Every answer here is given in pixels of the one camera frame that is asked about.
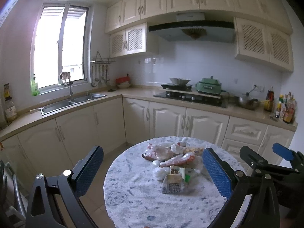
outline double basin sink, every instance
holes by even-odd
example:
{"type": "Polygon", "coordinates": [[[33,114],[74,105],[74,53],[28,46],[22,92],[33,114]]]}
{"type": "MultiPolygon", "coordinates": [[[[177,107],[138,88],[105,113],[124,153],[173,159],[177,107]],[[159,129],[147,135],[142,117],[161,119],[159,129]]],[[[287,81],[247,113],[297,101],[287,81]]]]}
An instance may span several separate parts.
{"type": "Polygon", "coordinates": [[[81,96],[78,98],[74,98],[74,100],[71,99],[65,99],[50,105],[46,105],[43,109],[41,109],[41,113],[42,115],[45,114],[49,114],[52,113],[54,111],[72,106],[72,105],[76,105],[76,104],[80,104],[86,101],[90,101],[90,100],[94,100],[94,99],[98,99],[101,97],[106,97],[107,95],[102,95],[102,94],[96,94],[96,93],[87,93],[85,96],[81,96]]]}

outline beige countertop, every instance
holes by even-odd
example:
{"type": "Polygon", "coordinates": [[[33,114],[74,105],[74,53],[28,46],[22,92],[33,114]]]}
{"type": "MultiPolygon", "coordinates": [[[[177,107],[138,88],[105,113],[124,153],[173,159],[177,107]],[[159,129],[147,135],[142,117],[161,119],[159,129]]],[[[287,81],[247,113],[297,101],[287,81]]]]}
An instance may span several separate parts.
{"type": "Polygon", "coordinates": [[[188,101],[180,101],[180,100],[174,100],[174,99],[166,99],[166,98],[160,98],[160,97],[153,97],[153,95],[157,93],[164,92],[163,90],[160,90],[159,88],[128,88],[128,89],[119,89],[115,92],[107,92],[107,91],[100,91],[100,92],[94,92],[98,94],[105,94],[107,97],[91,100],[88,102],[84,102],[81,104],[76,104],[74,106],[70,106],[58,111],[55,111],[50,114],[46,114],[42,116],[41,112],[35,112],[30,113],[27,112],[21,116],[19,116],[16,120],[14,120],[7,128],[0,131],[0,141],[3,141],[21,131],[24,131],[25,129],[28,129],[30,127],[33,127],[35,125],[38,125],[42,122],[48,121],[50,119],[59,117],[61,115],[73,112],[75,110],[79,110],[91,105],[99,104],[102,102],[106,102],[112,99],[120,98],[120,97],[126,97],[126,98],[134,98],[134,99],[141,99],[151,102],[157,102],[157,103],[163,103],[163,104],[170,104],[170,105],[176,105],[176,106],[182,106],[187,108],[193,108],[197,110],[203,110],[208,112],[214,112],[219,113],[223,115],[243,118],[247,120],[251,120],[254,122],[261,122],[264,124],[269,124],[272,126],[276,126],[279,128],[284,128],[290,131],[295,131],[297,128],[297,123],[294,124],[286,124],[281,121],[274,121],[270,119],[270,113],[263,111],[262,107],[255,110],[246,110],[240,107],[237,107],[233,104],[228,104],[227,108],[221,108],[221,107],[215,107],[211,105],[206,104],[198,104],[198,103],[192,103],[188,101]]]}

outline electrical outlet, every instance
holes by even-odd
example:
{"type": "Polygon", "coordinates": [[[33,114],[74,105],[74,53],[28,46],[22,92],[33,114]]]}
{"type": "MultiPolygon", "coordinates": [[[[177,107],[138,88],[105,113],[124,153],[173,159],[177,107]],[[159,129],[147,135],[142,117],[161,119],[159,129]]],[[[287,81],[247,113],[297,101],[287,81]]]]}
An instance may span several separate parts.
{"type": "Polygon", "coordinates": [[[252,85],[252,88],[254,88],[254,85],[256,85],[256,88],[254,89],[254,91],[260,92],[260,93],[263,93],[263,92],[265,91],[265,86],[253,84],[253,85],[252,85]]]}

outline faucet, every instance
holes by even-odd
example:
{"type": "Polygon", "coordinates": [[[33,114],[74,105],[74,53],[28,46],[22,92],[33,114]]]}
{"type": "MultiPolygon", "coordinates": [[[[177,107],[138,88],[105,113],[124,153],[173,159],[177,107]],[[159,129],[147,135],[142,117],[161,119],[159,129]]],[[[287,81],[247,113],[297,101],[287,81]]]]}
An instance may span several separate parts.
{"type": "Polygon", "coordinates": [[[59,78],[64,82],[62,85],[64,85],[64,86],[69,85],[69,87],[70,87],[70,101],[74,101],[74,96],[73,96],[73,92],[72,92],[73,81],[70,81],[71,73],[70,72],[61,72],[59,78]]]}

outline screw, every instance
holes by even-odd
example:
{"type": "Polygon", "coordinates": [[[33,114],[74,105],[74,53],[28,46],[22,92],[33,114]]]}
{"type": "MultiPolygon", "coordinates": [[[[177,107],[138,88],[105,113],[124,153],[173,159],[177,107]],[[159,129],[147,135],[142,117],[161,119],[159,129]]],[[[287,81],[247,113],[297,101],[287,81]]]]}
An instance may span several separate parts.
{"type": "Polygon", "coordinates": [[[71,172],[70,170],[65,170],[65,171],[63,172],[63,175],[67,177],[67,176],[71,175],[71,173],[72,173],[72,172],[71,172]]]}
{"type": "Polygon", "coordinates": [[[265,174],[265,178],[266,178],[266,179],[271,179],[271,175],[265,174]]]}
{"type": "Polygon", "coordinates": [[[235,172],[235,174],[236,174],[238,177],[244,176],[244,173],[243,173],[241,170],[237,170],[237,171],[235,172]]]}
{"type": "Polygon", "coordinates": [[[38,175],[36,176],[36,179],[40,180],[42,177],[43,177],[43,174],[38,174],[38,175]]]}

